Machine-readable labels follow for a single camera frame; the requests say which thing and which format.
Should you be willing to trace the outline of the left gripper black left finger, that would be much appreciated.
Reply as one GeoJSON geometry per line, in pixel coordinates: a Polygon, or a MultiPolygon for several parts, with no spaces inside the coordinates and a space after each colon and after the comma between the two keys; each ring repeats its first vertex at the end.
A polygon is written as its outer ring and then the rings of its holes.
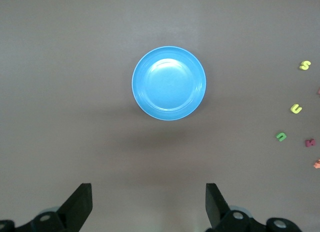
{"type": "Polygon", "coordinates": [[[0,232],[79,232],[92,209],[92,185],[82,183],[57,211],[43,212],[19,227],[0,220],[0,232]]]}

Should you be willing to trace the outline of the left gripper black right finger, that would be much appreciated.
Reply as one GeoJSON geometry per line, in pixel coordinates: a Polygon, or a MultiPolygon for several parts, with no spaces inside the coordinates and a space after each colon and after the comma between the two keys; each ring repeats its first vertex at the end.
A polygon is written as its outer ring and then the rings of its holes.
{"type": "Polygon", "coordinates": [[[271,217],[261,224],[243,211],[230,209],[215,183],[206,184],[205,209],[211,224],[205,232],[300,232],[285,218],[271,217]]]}

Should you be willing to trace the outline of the blue plate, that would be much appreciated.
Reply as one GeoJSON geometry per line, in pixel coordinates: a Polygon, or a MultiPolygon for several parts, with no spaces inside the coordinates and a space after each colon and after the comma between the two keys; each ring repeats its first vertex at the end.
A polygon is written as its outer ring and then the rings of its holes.
{"type": "Polygon", "coordinates": [[[192,114],[203,101],[206,87],[206,73],[199,59],[178,46],[147,52],[136,64],[131,79],[137,105],[162,121],[192,114]]]}

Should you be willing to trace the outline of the brown table cover sheet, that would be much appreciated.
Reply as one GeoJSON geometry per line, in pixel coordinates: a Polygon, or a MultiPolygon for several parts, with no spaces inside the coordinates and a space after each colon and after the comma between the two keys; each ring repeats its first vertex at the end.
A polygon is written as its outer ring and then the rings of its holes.
{"type": "Polygon", "coordinates": [[[204,232],[216,183],[260,223],[320,232],[319,88],[320,0],[0,0],[0,219],[23,225],[91,183],[81,232],[204,232]],[[206,73],[176,121],[131,89],[166,45],[206,73]]]}

